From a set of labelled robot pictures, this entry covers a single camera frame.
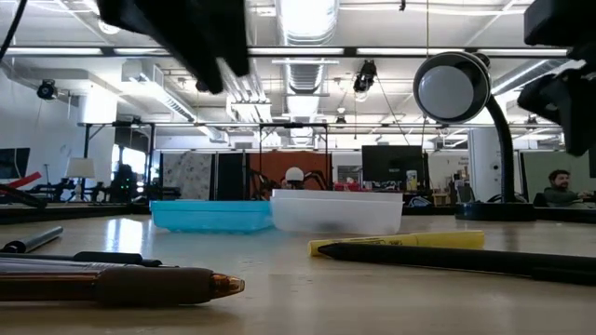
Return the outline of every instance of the pen tip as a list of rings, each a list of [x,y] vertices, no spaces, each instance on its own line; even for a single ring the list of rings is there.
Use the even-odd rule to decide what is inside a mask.
[[[232,275],[213,274],[211,283],[213,285],[212,299],[231,296],[244,290],[244,280]]]

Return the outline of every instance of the yellow highlighter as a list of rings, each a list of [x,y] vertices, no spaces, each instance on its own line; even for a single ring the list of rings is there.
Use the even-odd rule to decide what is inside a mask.
[[[340,242],[410,247],[484,248],[484,232],[462,231],[444,233],[413,233],[375,237],[341,238],[333,240],[314,240],[308,242],[308,255],[322,256],[322,254],[318,252],[319,247]]]

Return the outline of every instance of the computer monitor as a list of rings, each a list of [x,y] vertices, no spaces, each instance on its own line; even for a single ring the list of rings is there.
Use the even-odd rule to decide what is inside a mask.
[[[425,176],[421,146],[362,146],[362,178],[365,181],[406,181],[406,171],[415,170],[418,180]]]
[[[25,177],[30,148],[0,149],[0,180]]]

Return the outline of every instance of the white plastic container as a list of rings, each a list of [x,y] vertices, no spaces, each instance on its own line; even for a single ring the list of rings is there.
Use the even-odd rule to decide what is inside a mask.
[[[402,207],[402,194],[274,190],[271,197],[274,224],[290,232],[392,235]]]
[[[272,197],[292,199],[361,200],[403,202],[403,194],[372,192],[337,192],[312,190],[273,190]]]

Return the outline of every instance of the black lamp arm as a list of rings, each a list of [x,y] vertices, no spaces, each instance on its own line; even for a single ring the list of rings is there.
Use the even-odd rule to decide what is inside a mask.
[[[494,127],[499,138],[499,146],[501,147],[501,202],[516,202],[513,183],[513,140],[511,139],[511,131],[501,106],[492,94],[486,103],[486,109],[493,118]]]

